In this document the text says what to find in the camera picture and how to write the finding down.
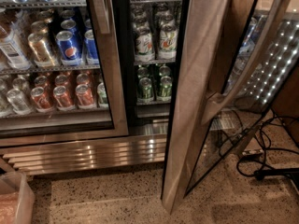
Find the silver can lower left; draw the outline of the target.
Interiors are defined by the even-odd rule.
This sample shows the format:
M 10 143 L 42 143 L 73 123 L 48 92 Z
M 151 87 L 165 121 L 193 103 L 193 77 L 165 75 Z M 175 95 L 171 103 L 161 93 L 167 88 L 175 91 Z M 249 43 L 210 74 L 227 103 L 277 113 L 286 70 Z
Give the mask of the silver can lower left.
M 23 91 L 18 89 L 9 90 L 7 92 L 7 100 L 12 105 L 13 110 L 19 115 L 27 115 L 33 111 L 31 103 Z

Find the red soda can right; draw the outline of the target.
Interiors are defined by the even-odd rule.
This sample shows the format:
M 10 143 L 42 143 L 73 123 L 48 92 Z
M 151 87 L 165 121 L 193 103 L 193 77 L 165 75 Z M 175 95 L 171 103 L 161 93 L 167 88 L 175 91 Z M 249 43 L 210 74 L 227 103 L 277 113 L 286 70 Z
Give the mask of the red soda can right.
M 76 96 L 80 108 L 94 108 L 95 100 L 91 88 L 86 84 L 76 86 Z

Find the blue Pepsi can edge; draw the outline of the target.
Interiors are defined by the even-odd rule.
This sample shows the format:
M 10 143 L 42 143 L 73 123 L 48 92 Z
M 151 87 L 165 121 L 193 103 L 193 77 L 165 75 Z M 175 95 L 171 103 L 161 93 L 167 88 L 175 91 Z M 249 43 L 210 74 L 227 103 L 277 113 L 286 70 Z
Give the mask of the blue Pepsi can edge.
M 84 42 L 87 49 L 87 58 L 91 64 L 99 64 L 97 47 L 93 37 L 93 30 L 90 29 L 84 34 Z

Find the red soda can middle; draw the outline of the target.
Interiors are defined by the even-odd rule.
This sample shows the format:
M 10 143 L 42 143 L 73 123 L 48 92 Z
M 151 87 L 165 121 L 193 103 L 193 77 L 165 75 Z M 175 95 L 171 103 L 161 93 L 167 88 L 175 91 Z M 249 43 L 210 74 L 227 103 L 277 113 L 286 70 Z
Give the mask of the red soda can middle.
M 70 95 L 70 92 L 65 86 L 57 86 L 53 90 L 53 97 L 57 102 L 59 110 L 66 111 L 75 108 L 74 101 Z

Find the clear plastic storage bin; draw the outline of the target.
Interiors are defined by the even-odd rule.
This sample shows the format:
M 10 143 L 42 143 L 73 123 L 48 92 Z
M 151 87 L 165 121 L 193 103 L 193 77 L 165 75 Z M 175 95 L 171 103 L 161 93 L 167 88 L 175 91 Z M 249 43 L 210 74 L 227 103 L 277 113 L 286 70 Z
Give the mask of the clear plastic storage bin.
M 34 202 L 24 173 L 0 176 L 0 224 L 31 224 Z

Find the gold soda can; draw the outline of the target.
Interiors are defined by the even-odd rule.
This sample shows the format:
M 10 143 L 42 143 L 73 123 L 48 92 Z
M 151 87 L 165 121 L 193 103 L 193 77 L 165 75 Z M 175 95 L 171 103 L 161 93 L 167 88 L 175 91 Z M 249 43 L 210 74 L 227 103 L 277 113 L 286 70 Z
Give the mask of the gold soda can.
M 58 65 L 56 54 L 45 34 L 29 34 L 28 44 L 34 53 L 34 61 L 38 67 L 54 67 Z

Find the stainless fridge bottom grille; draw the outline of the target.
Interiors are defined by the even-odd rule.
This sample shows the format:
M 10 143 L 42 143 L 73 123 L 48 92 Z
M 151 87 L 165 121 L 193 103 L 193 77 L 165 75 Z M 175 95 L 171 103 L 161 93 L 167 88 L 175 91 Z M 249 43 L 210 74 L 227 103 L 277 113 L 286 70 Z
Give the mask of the stainless fridge bottom grille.
M 217 165 L 257 131 L 245 120 L 193 125 L 165 121 L 130 126 L 110 120 L 30 121 L 5 119 L 1 123 L 1 170 L 24 175 L 52 175 L 161 162 L 163 180 L 190 178 L 207 137 L 217 144 L 208 157 Z

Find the blue Pepsi can front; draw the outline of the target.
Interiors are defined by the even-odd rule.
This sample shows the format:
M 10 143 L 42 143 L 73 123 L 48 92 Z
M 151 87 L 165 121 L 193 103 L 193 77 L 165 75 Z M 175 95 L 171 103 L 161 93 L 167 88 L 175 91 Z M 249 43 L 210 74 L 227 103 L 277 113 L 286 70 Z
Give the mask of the blue Pepsi can front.
M 61 52 L 61 61 L 66 66 L 82 64 L 82 46 L 78 38 L 70 31 L 61 31 L 56 35 L 56 43 Z

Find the glass fridge door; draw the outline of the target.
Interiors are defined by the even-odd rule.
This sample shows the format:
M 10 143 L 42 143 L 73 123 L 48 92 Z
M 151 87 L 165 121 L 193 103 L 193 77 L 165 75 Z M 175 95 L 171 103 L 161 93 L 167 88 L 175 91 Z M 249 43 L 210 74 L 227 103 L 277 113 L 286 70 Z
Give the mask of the glass fridge door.
M 162 204 L 241 152 L 299 59 L 299 0 L 182 0 Z
M 5 119 L 25 117 L 34 121 L 39 117 L 53 123 L 58 120 L 81 119 L 110 120 L 116 124 L 126 123 L 124 100 L 121 85 L 121 70 L 113 6 L 111 0 L 0 0 L 1 19 L 12 28 L 21 42 L 28 48 L 31 67 L 18 70 L 8 64 L 8 59 L 1 51 L 1 123 Z M 84 34 L 92 29 L 99 64 L 91 64 L 87 58 Z M 61 31 L 70 31 L 82 46 L 82 64 L 66 66 L 61 61 L 61 52 L 56 43 L 56 35 Z M 58 65 L 38 67 L 34 53 L 28 44 L 32 33 L 45 34 L 56 54 Z M 76 96 L 76 86 L 88 85 L 95 100 L 94 108 L 80 108 Z M 62 111 L 57 107 L 53 90 L 57 86 L 68 88 L 75 108 Z M 31 98 L 31 90 L 42 87 L 48 91 L 53 101 L 50 112 L 38 112 Z M 31 103 L 33 111 L 19 115 L 7 100 L 11 89 L 23 91 Z

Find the clear labelled bottle left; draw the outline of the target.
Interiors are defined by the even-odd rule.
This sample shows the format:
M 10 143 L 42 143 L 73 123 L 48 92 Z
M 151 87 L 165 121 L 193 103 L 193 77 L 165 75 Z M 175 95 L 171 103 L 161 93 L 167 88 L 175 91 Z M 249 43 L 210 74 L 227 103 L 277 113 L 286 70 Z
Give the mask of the clear labelled bottle left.
M 8 64 L 18 70 L 31 67 L 28 58 L 28 48 L 21 42 L 10 26 L 0 23 L 0 50 L 8 59 Z

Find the white green can far left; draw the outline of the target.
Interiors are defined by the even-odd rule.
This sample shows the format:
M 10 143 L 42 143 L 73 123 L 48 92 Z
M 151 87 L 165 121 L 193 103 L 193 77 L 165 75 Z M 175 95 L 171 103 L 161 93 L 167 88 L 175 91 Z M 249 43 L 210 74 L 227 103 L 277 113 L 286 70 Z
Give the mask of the white green can far left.
M 135 59 L 138 62 L 148 62 L 153 60 L 154 57 L 155 52 L 150 28 L 147 26 L 137 28 L 135 38 Z

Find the red soda can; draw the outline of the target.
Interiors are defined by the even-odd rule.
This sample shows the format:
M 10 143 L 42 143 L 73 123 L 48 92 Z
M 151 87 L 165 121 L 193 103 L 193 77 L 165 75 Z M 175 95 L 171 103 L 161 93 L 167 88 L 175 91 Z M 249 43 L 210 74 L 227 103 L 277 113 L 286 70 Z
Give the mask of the red soda can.
M 95 100 L 91 88 L 86 84 L 76 86 L 76 96 L 80 108 L 94 108 Z
M 53 109 L 53 101 L 47 90 L 36 87 L 31 90 L 31 98 L 38 112 L 50 112 Z
M 75 108 L 74 101 L 70 95 L 70 92 L 65 86 L 57 86 L 53 90 L 53 97 L 57 102 L 59 110 L 66 111 Z

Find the green soda can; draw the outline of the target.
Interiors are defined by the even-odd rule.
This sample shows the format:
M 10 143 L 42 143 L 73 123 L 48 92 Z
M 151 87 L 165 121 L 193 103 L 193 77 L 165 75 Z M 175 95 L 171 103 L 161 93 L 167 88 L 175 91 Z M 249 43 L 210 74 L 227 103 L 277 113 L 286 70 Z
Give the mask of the green soda can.
M 167 101 L 171 99 L 172 95 L 172 78 L 169 76 L 163 76 L 160 78 L 158 89 L 158 100 Z

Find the red soda can left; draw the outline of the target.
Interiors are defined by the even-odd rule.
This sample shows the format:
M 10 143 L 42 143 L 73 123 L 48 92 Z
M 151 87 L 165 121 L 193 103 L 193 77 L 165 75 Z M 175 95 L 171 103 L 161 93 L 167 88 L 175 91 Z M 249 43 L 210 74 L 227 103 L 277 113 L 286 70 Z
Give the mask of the red soda can left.
M 53 109 L 53 101 L 47 90 L 36 87 L 31 90 L 31 98 L 38 112 L 50 112 Z

